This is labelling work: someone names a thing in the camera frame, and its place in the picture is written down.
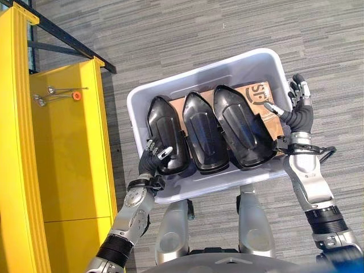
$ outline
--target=yellow metal rack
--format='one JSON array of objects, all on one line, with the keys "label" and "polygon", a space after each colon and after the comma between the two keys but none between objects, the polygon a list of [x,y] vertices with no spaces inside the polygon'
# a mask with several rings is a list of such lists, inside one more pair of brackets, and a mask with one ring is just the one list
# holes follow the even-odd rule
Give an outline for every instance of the yellow metal rack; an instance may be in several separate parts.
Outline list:
[{"label": "yellow metal rack", "polygon": [[[100,67],[28,73],[22,6],[0,13],[0,272],[82,272],[116,215]],[[40,106],[48,86],[81,99]]]}]

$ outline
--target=black metal frame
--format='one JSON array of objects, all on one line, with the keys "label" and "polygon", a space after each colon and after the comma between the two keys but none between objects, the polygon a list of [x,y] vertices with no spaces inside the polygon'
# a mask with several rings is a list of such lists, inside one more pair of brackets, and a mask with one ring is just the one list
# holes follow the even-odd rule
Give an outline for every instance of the black metal frame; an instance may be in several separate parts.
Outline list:
[{"label": "black metal frame", "polygon": [[49,45],[44,43],[37,43],[33,41],[28,41],[28,46],[33,48],[39,48],[44,50],[50,50],[55,52],[61,52],[66,54],[72,54],[82,57],[87,57],[89,59],[93,59],[94,56],[98,57],[100,60],[102,60],[105,63],[105,69],[110,71],[113,74],[116,74],[116,67],[112,64],[110,64],[108,61],[106,61],[104,58],[102,58],[100,55],[96,54],[94,51],[92,51],[90,48],[82,44],[80,41],[78,41],[76,38],[71,36],[69,33],[65,32],[62,28],[58,27],[54,23],[52,23],[50,20],[48,20],[46,17],[44,17],[42,14],[37,12],[32,7],[28,6],[27,4],[23,3],[20,0],[0,0],[0,3],[4,4],[5,6],[11,7],[13,6],[13,3],[17,3],[35,16],[39,18],[39,24],[37,26],[41,27],[45,31],[47,31],[49,34],[53,35],[54,37],[58,38],[65,44],[72,47],[74,50],[70,48],[65,47],[58,47],[55,45]]}]

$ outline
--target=white plastic bin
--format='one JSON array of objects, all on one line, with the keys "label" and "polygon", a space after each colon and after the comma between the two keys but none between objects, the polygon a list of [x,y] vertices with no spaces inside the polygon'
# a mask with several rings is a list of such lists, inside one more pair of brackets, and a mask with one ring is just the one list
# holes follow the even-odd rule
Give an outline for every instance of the white plastic bin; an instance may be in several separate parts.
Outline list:
[{"label": "white plastic bin", "polygon": [[[242,85],[247,82],[268,81],[274,102],[282,109],[291,110],[288,98],[289,87],[279,56],[271,49],[259,48],[218,61],[173,77],[141,85],[127,96],[127,108],[133,127],[139,156],[150,138],[147,112],[152,99],[164,95],[174,100],[191,91],[203,92],[219,84]],[[283,126],[285,134],[289,128]],[[158,192],[155,201],[167,204],[206,193],[263,181],[285,175],[282,158],[274,158],[259,168],[242,171],[232,163],[228,169],[212,175],[201,175],[196,171],[192,176],[168,177],[166,188]]]}]

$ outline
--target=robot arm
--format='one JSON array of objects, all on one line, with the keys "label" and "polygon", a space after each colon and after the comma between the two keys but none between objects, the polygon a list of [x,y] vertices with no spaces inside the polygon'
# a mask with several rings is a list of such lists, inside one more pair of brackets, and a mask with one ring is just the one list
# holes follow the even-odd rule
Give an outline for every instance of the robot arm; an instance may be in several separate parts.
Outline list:
[{"label": "robot arm", "polygon": [[[277,147],[288,155],[284,159],[284,170],[292,180],[293,190],[311,225],[313,240],[323,251],[317,256],[317,260],[323,259],[335,264],[360,258],[363,252],[353,231],[347,227],[337,208],[334,196],[320,170],[320,163],[336,149],[312,145],[311,94],[307,82],[301,75],[294,75],[293,80],[290,84],[293,92],[288,94],[293,104],[292,112],[269,103],[266,103],[265,107],[291,128],[290,138],[278,139]],[[321,160],[317,157],[327,151],[329,153]]]},{"label": "robot arm", "polygon": [[154,145],[152,140],[148,141],[139,162],[139,177],[130,182],[123,207],[86,273],[123,273],[133,247],[147,230],[155,193],[164,187],[162,181],[154,177],[155,172],[172,152],[172,147],[168,147],[158,153]]}]

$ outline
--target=black plastic cover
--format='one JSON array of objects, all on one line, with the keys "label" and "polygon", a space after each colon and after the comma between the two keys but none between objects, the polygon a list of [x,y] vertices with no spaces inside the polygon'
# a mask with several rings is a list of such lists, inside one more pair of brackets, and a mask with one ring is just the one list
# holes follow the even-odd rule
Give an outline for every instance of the black plastic cover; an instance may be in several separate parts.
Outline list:
[{"label": "black plastic cover", "polygon": [[183,120],[188,132],[187,143],[197,169],[202,174],[226,169],[229,156],[225,140],[211,106],[198,93],[187,95]]},{"label": "black plastic cover", "polygon": [[241,168],[256,167],[275,156],[274,142],[260,115],[236,90],[219,85],[214,91],[214,113],[227,144]]},{"label": "black plastic cover", "polygon": [[185,170],[191,159],[184,138],[184,131],[175,108],[162,97],[155,97],[148,112],[148,124],[152,139],[158,149],[173,148],[170,160],[164,160],[159,172],[172,175]]}]

